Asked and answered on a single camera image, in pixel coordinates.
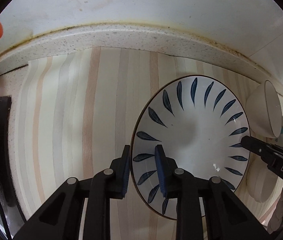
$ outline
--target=white wall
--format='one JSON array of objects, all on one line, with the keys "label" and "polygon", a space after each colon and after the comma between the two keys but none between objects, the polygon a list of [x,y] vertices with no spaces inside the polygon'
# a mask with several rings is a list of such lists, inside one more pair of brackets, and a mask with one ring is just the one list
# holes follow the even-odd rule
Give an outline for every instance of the white wall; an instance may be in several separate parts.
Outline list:
[{"label": "white wall", "polygon": [[283,11],[273,0],[13,0],[0,21],[1,51],[67,26],[99,22],[169,26],[235,49],[283,83]]}]

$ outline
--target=white plate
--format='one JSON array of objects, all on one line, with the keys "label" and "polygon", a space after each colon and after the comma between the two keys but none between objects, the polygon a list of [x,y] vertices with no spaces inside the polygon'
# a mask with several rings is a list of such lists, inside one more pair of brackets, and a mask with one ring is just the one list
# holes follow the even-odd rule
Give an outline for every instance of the white plate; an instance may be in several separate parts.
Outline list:
[{"label": "white plate", "polygon": [[245,135],[250,131],[243,107],[222,83],[199,75],[170,82],[144,107],[133,132],[130,165],[137,192],[153,211],[176,219],[177,200],[165,200],[158,190],[157,144],[178,167],[203,179],[219,176],[235,191],[250,156],[240,146]]}]

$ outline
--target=silver rivet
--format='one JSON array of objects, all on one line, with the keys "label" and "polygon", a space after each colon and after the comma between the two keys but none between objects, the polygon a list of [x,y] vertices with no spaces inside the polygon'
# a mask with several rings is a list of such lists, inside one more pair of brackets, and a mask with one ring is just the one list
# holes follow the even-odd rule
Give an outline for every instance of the silver rivet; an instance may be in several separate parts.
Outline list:
[{"label": "silver rivet", "polygon": [[212,178],[211,178],[211,181],[212,181],[213,183],[215,183],[215,184],[218,184],[218,183],[221,182],[220,178],[218,178],[218,177],[212,177]]},{"label": "silver rivet", "polygon": [[71,185],[71,184],[74,184],[76,181],[77,181],[76,178],[71,177],[71,178],[69,178],[69,179],[67,180],[67,184]]},{"label": "silver rivet", "polygon": [[178,174],[178,175],[181,175],[181,174],[184,173],[184,170],[181,169],[181,168],[177,168],[177,169],[175,169],[175,173]]},{"label": "silver rivet", "polygon": [[104,174],[105,175],[111,175],[111,174],[113,174],[114,173],[114,171],[112,170],[112,169],[106,169],[106,170],[104,170]]}]

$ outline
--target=screw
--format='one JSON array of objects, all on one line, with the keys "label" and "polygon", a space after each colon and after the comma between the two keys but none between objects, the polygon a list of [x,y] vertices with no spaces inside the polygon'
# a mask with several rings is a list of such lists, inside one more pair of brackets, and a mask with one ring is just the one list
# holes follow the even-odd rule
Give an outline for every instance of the screw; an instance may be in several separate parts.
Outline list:
[{"label": "screw", "polygon": [[215,184],[218,184],[218,183],[221,182],[220,178],[218,178],[218,177],[212,177],[212,178],[211,178],[211,181],[212,181],[213,183],[215,183]]},{"label": "screw", "polygon": [[106,169],[106,170],[104,170],[104,174],[105,175],[111,175],[111,174],[113,174],[114,173],[114,171],[112,170],[112,169]]},{"label": "screw", "polygon": [[178,174],[178,175],[181,175],[181,174],[184,173],[184,170],[181,169],[181,168],[177,168],[177,169],[175,169],[175,173]]},{"label": "screw", "polygon": [[69,178],[69,179],[67,180],[67,184],[71,185],[71,184],[74,184],[76,181],[77,181],[76,178],[71,177],[71,178]]}]

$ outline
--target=blue leaf pattern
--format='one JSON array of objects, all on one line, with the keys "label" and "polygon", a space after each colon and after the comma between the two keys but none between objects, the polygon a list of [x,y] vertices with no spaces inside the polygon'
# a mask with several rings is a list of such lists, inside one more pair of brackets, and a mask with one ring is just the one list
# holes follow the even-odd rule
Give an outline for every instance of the blue leaf pattern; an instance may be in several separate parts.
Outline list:
[{"label": "blue leaf pattern", "polygon": [[167,205],[168,205],[168,198],[165,198],[165,200],[163,201],[163,206],[162,206],[162,214],[165,215],[166,213],[166,208],[167,208]]},{"label": "blue leaf pattern", "polygon": [[241,128],[238,128],[237,130],[233,131],[229,136],[244,133],[247,130],[248,130],[247,127],[241,127]]},{"label": "blue leaf pattern", "polygon": [[239,113],[237,113],[237,114],[234,114],[231,118],[229,118],[229,120],[227,121],[227,123],[225,123],[225,125],[228,124],[230,121],[233,121],[233,120],[237,119],[237,118],[240,117],[242,114],[243,114],[243,112],[239,112]]},{"label": "blue leaf pattern", "polygon": [[179,101],[181,108],[184,110],[184,108],[182,106],[181,92],[182,92],[182,86],[181,86],[181,81],[179,81],[178,85],[177,85],[177,98],[178,98],[178,101]]},{"label": "blue leaf pattern", "polygon": [[219,177],[230,189],[235,190],[235,187],[233,184],[231,184],[229,181],[222,179],[221,177]]},{"label": "blue leaf pattern", "polygon": [[220,117],[221,117],[235,102],[236,102],[236,99],[233,99],[233,100],[231,100],[229,103],[227,103],[227,104],[224,106],[224,109],[222,110]]},{"label": "blue leaf pattern", "polygon": [[141,184],[143,184],[151,175],[153,175],[155,171],[148,171],[145,172],[143,175],[141,175],[141,177],[139,178],[137,185],[140,186]]},{"label": "blue leaf pattern", "polygon": [[143,161],[143,160],[145,160],[145,159],[148,159],[148,158],[150,158],[150,157],[153,157],[153,156],[154,156],[153,154],[141,153],[141,154],[135,156],[135,157],[133,158],[133,161],[138,163],[138,162],[141,162],[141,161]]},{"label": "blue leaf pattern", "polygon": [[173,114],[173,112],[172,112],[170,101],[169,101],[169,97],[168,97],[168,94],[167,94],[166,90],[163,91],[163,105],[169,112],[172,113],[173,116],[175,116]]},{"label": "blue leaf pattern", "polygon": [[239,148],[239,147],[242,147],[242,146],[241,146],[241,143],[236,143],[236,144],[231,145],[230,147]]},{"label": "blue leaf pattern", "polygon": [[164,125],[164,123],[160,120],[160,118],[158,117],[158,115],[156,114],[156,112],[154,111],[154,109],[148,107],[148,114],[149,117],[156,123],[161,124],[165,127],[167,127],[166,125]]},{"label": "blue leaf pattern", "polygon": [[203,99],[203,102],[204,102],[204,104],[205,104],[205,107],[206,107],[206,101],[207,101],[209,92],[210,92],[210,90],[211,90],[211,88],[212,88],[212,85],[214,85],[214,81],[207,87],[206,92],[205,92],[205,96],[204,96],[204,99]]},{"label": "blue leaf pattern", "polygon": [[195,78],[195,80],[193,81],[193,83],[191,84],[191,89],[190,89],[190,96],[191,96],[191,99],[195,105],[195,94],[196,94],[196,89],[197,89],[197,78]]},{"label": "blue leaf pattern", "polygon": [[221,100],[221,98],[222,98],[222,96],[224,95],[225,92],[226,92],[226,89],[224,89],[222,92],[220,92],[218,94],[218,96],[216,97],[213,111],[215,110],[215,107],[216,107],[217,103],[219,102],[219,100]]},{"label": "blue leaf pattern", "polygon": [[239,156],[239,155],[235,155],[235,156],[229,156],[229,158],[233,158],[236,161],[240,161],[240,162],[245,162],[248,159],[245,158],[244,156]]},{"label": "blue leaf pattern", "polygon": [[143,132],[143,131],[140,131],[140,132],[137,132],[137,137],[139,137],[140,139],[142,140],[146,140],[146,141],[158,141],[158,142],[161,142],[157,139],[155,139],[154,137],[150,136],[149,134]]},{"label": "blue leaf pattern", "polygon": [[237,170],[234,170],[234,169],[228,168],[228,167],[225,167],[225,169],[227,169],[228,171],[230,171],[231,173],[233,173],[235,175],[242,176],[242,174],[239,171],[237,171]]},{"label": "blue leaf pattern", "polygon": [[148,204],[152,203],[152,201],[154,200],[154,197],[156,196],[158,189],[159,189],[159,184],[149,192],[148,200],[147,200]]}]

